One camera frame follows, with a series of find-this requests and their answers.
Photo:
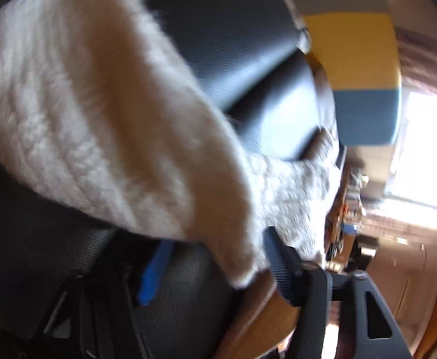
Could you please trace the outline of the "white knitted sweater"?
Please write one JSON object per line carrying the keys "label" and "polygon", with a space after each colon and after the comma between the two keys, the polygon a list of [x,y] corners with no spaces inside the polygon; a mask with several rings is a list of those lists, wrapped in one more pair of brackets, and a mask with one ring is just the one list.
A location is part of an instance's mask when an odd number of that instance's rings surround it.
{"label": "white knitted sweater", "polygon": [[151,238],[204,244],[235,288],[274,226],[322,265],[338,142],[290,162],[243,150],[143,0],[0,9],[0,163],[43,197]]}

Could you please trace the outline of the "cluttered wooden table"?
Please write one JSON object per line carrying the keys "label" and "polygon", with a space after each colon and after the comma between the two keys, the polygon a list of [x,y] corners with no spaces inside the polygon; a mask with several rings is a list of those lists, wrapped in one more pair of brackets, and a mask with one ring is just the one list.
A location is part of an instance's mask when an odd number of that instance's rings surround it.
{"label": "cluttered wooden table", "polygon": [[377,238],[362,230],[366,209],[360,192],[369,177],[357,163],[342,160],[340,164],[341,184],[325,220],[326,268],[336,273],[364,271],[379,248]]}

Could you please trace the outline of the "black leather ottoman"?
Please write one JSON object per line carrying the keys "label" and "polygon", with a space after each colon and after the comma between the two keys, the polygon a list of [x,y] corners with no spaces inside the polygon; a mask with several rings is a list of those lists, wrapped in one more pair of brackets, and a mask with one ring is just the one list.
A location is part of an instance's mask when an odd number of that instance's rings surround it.
{"label": "black leather ottoman", "polygon": [[[282,0],[145,1],[248,147],[304,154],[322,100]],[[205,247],[178,243],[139,306],[157,247],[42,199],[0,165],[0,358],[251,356],[243,340],[274,302],[272,277],[235,290]]]}

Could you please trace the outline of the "yellow teal grey headboard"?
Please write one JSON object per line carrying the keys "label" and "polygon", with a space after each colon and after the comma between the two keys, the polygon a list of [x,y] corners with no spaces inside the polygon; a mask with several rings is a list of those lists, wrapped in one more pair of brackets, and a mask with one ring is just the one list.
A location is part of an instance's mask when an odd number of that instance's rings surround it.
{"label": "yellow teal grey headboard", "polygon": [[334,94],[338,136],[349,147],[390,145],[401,113],[401,73],[394,25],[384,12],[306,15],[310,55]]}

